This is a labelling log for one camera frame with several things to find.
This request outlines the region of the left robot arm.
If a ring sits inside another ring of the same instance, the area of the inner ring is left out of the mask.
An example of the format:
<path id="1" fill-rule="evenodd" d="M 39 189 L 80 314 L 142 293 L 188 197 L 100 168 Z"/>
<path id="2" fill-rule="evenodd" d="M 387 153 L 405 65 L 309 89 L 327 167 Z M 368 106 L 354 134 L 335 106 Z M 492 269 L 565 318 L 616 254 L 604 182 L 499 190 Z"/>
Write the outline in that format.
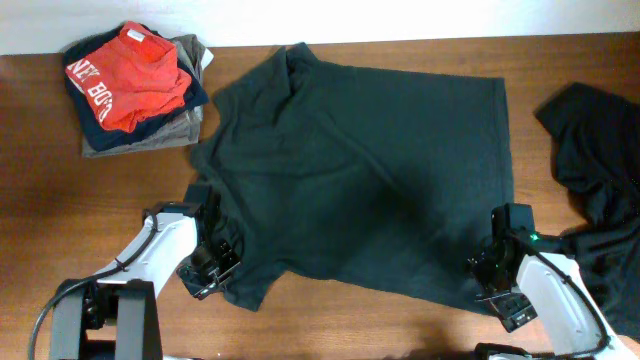
<path id="1" fill-rule="evenodd" d="M 43 312 L 51 314 L 52 359 L 164 358 L 157 298 L 172 275 L 190 296 L 220 292 L 241 260 L 218 234 L 220 196 L 192 184 L 183 201 L 145 211 L 142 228 L 107 266 L 60 284 Z"/>

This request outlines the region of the dark teal t-shirt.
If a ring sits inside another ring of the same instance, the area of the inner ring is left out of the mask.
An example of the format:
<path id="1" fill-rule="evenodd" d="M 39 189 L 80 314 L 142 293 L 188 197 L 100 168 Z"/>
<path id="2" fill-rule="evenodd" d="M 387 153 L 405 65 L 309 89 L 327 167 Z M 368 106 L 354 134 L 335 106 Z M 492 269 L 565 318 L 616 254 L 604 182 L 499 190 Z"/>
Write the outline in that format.
<path id="1" fill-rule="evenodd" d="M 281 48 L 214 96 L 191 153 L 259 309 L 284 273 L 484 313 L 467 259 L 514 198 L 505 82 L 344 66 Z"/>

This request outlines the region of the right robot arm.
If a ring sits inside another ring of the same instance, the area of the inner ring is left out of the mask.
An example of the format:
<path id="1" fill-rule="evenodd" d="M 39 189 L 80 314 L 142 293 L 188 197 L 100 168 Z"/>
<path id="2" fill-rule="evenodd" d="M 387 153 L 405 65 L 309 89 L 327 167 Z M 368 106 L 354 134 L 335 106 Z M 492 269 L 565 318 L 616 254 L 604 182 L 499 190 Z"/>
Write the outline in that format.
<path id="1" fill-rule="evenodd" d="M 550 353 L 479 343 L 477 359 L 634 359 L 588 293 L 578 263 L 552 248 L 558 236 L 535 230 L 529 205 L 506 203 L 491 211 L 491 242 L 467 260 L 486 304 L 511 333 L 538 319 Z"/>

